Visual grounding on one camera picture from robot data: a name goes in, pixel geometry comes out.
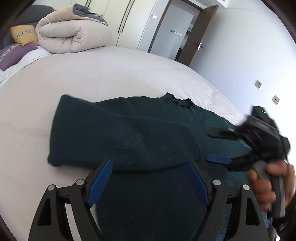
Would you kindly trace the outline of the person's right hand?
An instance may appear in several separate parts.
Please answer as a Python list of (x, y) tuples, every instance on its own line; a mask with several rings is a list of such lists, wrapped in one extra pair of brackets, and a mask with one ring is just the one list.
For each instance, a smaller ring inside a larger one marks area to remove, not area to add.
[[(295, 196), (295, 169), (284, 160), (277, 160), (267, 164), (266, 170), (273, 176), (283, 176), (285, 181), (285, 206), (288, 207)], [(254, 170), (249, 171), (250, 187), (255, 195), (261, 211), (267, 211), (276, 201), (276, 194), (268, 180), (258, 178)]]

